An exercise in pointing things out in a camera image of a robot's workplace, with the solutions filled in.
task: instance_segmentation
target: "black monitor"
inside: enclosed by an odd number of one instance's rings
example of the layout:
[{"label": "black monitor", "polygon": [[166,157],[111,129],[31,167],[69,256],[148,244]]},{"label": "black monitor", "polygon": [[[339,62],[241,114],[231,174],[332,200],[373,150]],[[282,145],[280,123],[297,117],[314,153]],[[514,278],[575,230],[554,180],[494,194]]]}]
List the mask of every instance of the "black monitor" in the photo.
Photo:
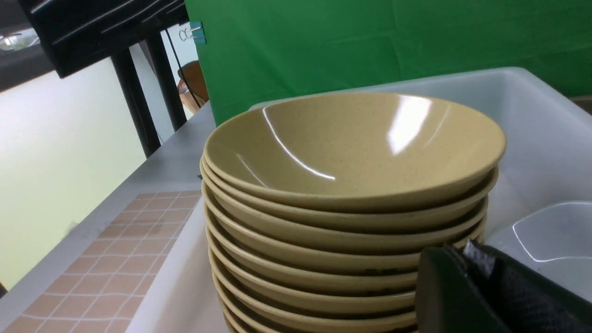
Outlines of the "black monitor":
[{"label": "black monitor", "polygon": [[64,78],[188,21],[183,0],[19,0]]}]

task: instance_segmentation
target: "cable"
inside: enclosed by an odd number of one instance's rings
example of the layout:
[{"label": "cable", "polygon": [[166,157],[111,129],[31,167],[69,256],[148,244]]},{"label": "cable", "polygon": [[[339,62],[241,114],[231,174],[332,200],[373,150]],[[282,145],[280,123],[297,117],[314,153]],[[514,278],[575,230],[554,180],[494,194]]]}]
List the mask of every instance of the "cable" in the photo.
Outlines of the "cable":
[{"label": "cable", "polygon": [[187,79],[185,78],[185,73],[183,73],[183,67],[181,67],[181,62],[179,61],[179,57],[177,56],[177,51],[175,50],[175,46],[173,45],[173,40],[170,37],[169,30],[165,29],[165,32],[166,32],[166,36],[169,38],[170,47],[171,47],[171,49],[173,49],[173,54],[175,55],[175,60],[177,60],[177,66],[179,66],[179,73],[181,74],[181,79],[183,80],[183,82],[185,82],[185,85],[187,86],[187,90],[189,90],[189,92],[191,93],[191,97],[193,97],[193,100],[195,101],[195,105],[199,106],[200,102],[198,102],[197,98],[195,98],[196,95],[193,92],[193,89],[191,89],[191,87],[189,86],[189,82],[187,82]]}]

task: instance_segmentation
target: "tiled surface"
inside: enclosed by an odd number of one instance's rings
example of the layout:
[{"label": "tiled surface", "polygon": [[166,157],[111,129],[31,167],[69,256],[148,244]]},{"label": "tiled surface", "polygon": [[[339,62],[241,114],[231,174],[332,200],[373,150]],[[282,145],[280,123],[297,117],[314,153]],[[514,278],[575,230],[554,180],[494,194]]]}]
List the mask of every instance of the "tiled surface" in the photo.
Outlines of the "tiled surface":
[{"label": "tiled surface", "polygon": [[200,191],[141,194],[4,333],[123,333]]}]

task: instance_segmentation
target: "beige bowl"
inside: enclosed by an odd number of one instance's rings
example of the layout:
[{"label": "beige bowl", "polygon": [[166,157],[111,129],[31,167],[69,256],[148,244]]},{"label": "beige bowl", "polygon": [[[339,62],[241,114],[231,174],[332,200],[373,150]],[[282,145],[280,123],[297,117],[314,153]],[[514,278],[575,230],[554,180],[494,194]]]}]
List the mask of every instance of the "beige bowl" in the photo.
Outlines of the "beige bowl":
[{"label": "beige bowl", "polygon": [[386,276],[347,276],[300,270],[259,257],[242,249],[223,235],[223,229],[207,217],[208,240],[218,241],[221,248],[241,268],[261,278],[301,291],[339,296],[392,294],[415,287],[417,272]]},{"label": "beige bowl", "polygon": [[[220,288],[218,290],[218,298],[220,299],[220,307],[224,314],[224,319],[229,326],[231,332],[237,333],[305,333],[297,329],[286,329],[273,323],[265,318],[257,316],[249,308],[238,302],[235,297],[226,295],[228,290]],[[409,331],[400,331],[401,333],[418,333],[414,328]]]},{"label": "beige bowl", "polygon": [[247,111],[212,133],[204,157],[221,178],[266,200],[376,213],[456,201],[505,148],[500,126],[469,107],[375,92]]},{"label": "beige bowl", "polygon": [[267,297],[289,307],[316,313],[319,316],[353,315],[392,312],[414,305],[415,292],[385,296],[345,297],[301,292],[268,282],[240,268],[219,249],[215,242],[210,244],[210,262],[225,267],[232,276],[254,294]]},{"label": "beige bowl", "polygon": [[279,241],[339,253],[402,254],[417,252],[426,246],[442,245],[458,239],[461,234],[481,220],[487,211],[485,199],[468,213],[469,216],[465,215],[457,221],[457,224],[446,229],[404,235],[353,233],[290,222],[259,212],[239,202],[235,205],[226,204],[227,198],[223,198],[225,194],[207,177],[204,177],[204,182],[207,188],[222,198],[217,200],[218,203],[229,213],[229,216],[236,218],[236,221]]},{"label": "beige bowl", "polygon": [[373,319],[328,319],[283,310],[277,306],[271,306],[255,299],[248,294],[244,287],[232,282],[232,277],[212,265],[212,272],[219,282],[216,285],[224,286],[241,303],[258,315],[280,325],[299,329],[311,333],[382,333],[397,328],[413,326],[417,323],[415,312],[401,315],[390,315]]},{"label": "beige bowl", "polygon": [[295,268],[333,274],[390,273],[417,270],[419,253],[400,255],[355,255],[319,251],[277,241],[235,222],[222,212],[206,187],[202,192],[207,209],[219,225],[245,249]]},{"label": "beige bowl", "polygon": [[318,228],[361,233],[420,232],[437,229],[454,221],[473,209],[495,186],[499,176],[494,168],[487,177],[457,202],[426,210],[390,214],[334,213],[310,210],[274,203],[237,190],[218,177],[202,159],[200,169],[203,177],[220,187],[226,196],[216,195],[216,200],[228,199],[226,205],[243,203],[269,215]]}]

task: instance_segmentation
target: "green backdrop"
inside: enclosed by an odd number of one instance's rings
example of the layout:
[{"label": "green backdrop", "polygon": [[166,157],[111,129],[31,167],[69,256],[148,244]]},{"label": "green backdrop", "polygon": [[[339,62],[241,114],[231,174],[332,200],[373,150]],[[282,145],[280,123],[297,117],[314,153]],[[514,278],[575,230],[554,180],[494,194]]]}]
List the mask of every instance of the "green backdrop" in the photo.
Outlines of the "green backdrop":
[{"label": "green backdrop", "polygon": [[268,100],[520,66],[592,93],[591,0],[186,0],[217,124]]}]

